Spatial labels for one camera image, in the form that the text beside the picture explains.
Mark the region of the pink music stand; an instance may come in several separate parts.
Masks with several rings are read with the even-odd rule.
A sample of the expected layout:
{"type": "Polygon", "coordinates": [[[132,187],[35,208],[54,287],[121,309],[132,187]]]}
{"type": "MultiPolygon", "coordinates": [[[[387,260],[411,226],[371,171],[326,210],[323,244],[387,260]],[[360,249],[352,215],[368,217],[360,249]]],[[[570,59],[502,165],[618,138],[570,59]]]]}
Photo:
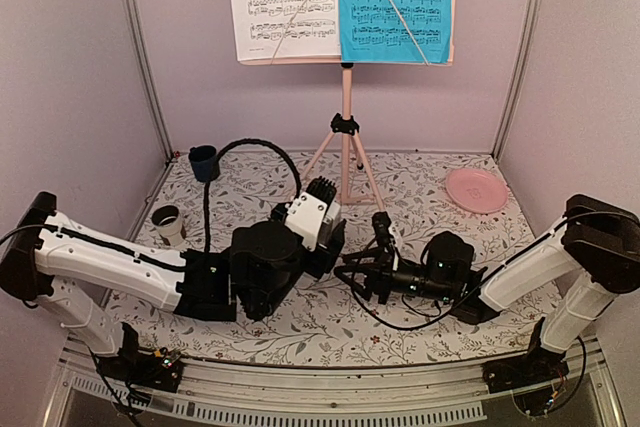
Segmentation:
{"type": "MultiPolygon", "coordinates": [[[[285,63],[273,65],[310,64],[285,63]]],[[[347,63],[341,58],[333,63],[342,71],[342,110],[331,121],[330,131],[317,149],[313,158],[320,159],[334,137],[341,139],[341,182],[340,200],[344,204],[372,203],[378,208],[384,206],[382,196],[375,183],[373,170],[367,158],[359,133],[359,126],[352,113],[353,67],[357,63],[347,63]]]]}

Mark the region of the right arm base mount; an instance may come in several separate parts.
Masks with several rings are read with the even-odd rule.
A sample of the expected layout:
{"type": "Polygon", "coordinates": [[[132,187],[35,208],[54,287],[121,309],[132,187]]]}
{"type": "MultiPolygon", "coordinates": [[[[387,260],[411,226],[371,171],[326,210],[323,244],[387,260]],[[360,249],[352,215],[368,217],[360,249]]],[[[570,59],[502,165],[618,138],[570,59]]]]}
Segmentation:
{"type": "Polygon", "coordinates": [[[482,378],[490,393],[561,379],[568,373],[565,353],[546,350],[538,343],[522,355],[482,364],[482,378]]]}

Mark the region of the blue sheet music page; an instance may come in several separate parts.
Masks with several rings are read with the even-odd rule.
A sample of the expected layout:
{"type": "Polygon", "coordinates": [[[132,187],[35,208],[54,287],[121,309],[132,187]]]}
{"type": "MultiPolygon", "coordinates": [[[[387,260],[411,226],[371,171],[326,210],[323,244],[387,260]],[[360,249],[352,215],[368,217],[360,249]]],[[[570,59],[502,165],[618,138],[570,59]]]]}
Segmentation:
{"type": "Polygon", "coordinates": [[[339,0],[341,58],[347,63],[453,62],[456,0],[339,0]]]}

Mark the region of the white sheet music page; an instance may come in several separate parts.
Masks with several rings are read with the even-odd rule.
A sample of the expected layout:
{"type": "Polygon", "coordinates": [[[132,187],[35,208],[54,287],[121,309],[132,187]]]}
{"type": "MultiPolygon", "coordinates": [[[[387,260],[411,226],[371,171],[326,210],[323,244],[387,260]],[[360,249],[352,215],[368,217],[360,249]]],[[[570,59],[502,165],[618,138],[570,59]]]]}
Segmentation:
{"type": "Polygon", "coordinates": [[[245,65],[340,60],[339,0],[231,0],[245,65]]]}

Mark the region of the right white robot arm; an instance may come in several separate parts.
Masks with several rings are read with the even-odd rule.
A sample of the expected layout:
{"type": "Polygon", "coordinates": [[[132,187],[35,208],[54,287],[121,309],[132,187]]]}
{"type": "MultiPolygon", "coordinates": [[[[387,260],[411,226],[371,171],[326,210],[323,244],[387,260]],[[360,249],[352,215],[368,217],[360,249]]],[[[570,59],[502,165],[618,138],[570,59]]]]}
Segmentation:
{"type": "Polygon", "coordinates": [[[494,271],[472,268],[474,249],[449,232],[435,235],[418,262],[404,260],[392,243],[384,212],[373,217],[376,247],[343,256],[334,275],[360,306],[381,304],[391,293],[437,300],[448,315],[479,325],[498,317],[528,293],[572,271],[573,286],[557,308],[536,324],[530,351],[517,374],[537,383],[552,371],[582,331],[621,294],[639,287],[639,219],[582,194],[572,196],[563,216],[534,242],[494,271]]]}

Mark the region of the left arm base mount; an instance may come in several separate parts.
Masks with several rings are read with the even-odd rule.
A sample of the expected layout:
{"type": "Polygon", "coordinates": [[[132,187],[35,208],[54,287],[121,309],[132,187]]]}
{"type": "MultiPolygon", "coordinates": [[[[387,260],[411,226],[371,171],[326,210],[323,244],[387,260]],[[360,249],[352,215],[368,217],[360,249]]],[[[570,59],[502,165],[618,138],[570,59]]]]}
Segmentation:
{"type": "Polygon", "coordinates": [[[135,337],[125,337],[115,356],[98,355],[100,372],[129,387],[147,387],[176,393],[184,364],[178,350],[142,351],[135,337]]]}

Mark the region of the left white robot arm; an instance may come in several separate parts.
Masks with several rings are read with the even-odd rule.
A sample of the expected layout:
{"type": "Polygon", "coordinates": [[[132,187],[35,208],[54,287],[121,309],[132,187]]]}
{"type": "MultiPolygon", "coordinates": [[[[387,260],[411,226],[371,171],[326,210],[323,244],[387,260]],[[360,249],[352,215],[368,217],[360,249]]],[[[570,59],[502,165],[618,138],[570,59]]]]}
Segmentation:
{"type": "Polygon", "coordinates": [[[36,195],[19,225],[3,238],[1,288],[58,315],[128,381],[148,373],[135,330],[117,324],[81,289],[82,280],[134,295],[175,315],[252,321],[274,314],[298,279],[329,273],[345,243],[346,221],[334,190],[309,187],[278,204],[269,219],[232,233],[221,253],[154,249],[88,229],[57,209],[49,192],[36,195]]]}

